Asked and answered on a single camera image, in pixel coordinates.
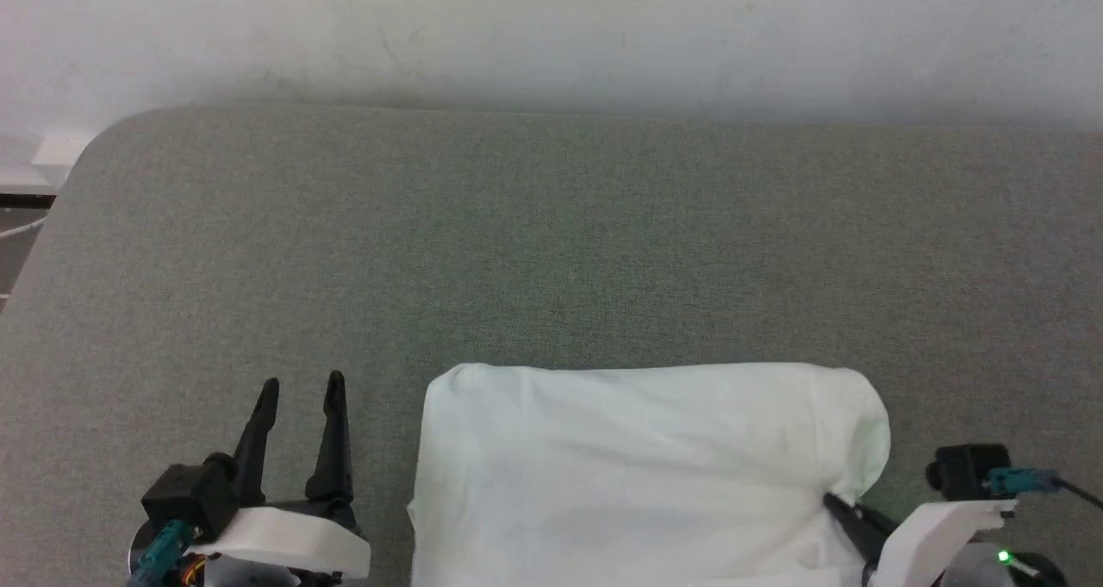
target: black cable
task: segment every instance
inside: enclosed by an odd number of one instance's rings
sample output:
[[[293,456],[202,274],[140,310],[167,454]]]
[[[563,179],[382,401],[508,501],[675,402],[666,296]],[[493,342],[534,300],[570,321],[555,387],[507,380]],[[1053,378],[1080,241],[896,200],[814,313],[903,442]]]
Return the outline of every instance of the black cable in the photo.
[[[1061,479],[1059,477],[1053,478],[1053,485],[1056,485],[1058,488],[1063,488],[1063,489],[1068,490],[1069,492],[1075,494],[1077,497],[1080,497],[1084,501],[1088,501],[1092,505],[1095,505],[1100,510],[1103,510],[1103,500],[1100,500],[1099,497],[1095,497],[1094,494],[1092,494],[1091,492],[1088,492],[1086,490],[1084,490],[1083,488],[1080,488],[1079,485],[1069,483],[1068,481],[1064,481],[1063,479]]]

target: white cable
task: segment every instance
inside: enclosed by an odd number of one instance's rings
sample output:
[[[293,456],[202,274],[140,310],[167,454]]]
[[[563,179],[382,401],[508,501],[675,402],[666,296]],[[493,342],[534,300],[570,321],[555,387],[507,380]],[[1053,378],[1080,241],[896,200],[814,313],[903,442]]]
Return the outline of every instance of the white cable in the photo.
[[[40,226],[44,222],[46,222],[46,217],[39,218],[39,221],[32,222],[32,223],[28,223],[26,225],[15,226],[12,230],[0,231],[0,241],[2,241],[3,238],[10,238],[11,236],[14,236],[15,234],[22,234],[23,231],[34,230],[35,226]]]

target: folded fabric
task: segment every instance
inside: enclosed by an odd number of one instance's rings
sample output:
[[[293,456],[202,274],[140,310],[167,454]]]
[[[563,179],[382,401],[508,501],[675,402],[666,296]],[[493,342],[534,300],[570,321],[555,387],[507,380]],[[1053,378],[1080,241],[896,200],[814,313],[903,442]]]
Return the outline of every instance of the folded fabric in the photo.
[[[885,406],[850,370],[461,364],[426,395],[413,585],[727,585],[853,568],[821,500],[855,500],[888,453]]]

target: gray fabric surface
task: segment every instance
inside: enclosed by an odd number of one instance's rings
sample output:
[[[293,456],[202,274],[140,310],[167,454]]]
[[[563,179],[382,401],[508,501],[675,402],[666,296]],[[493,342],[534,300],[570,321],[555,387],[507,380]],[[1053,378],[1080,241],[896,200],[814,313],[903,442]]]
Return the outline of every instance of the gray fabric surface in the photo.
[[[1003,440],[1103,488],[1103,136],[358,108],[147,113],[88,148],[0,316],[0,583],[120,585],[138,499],[283,382],[266,492],[350,382],[374,584],[406,581],[425,386],[453,364],[855,367],[934,495]],[[1099,584],[1103,516],[1002,541]]]

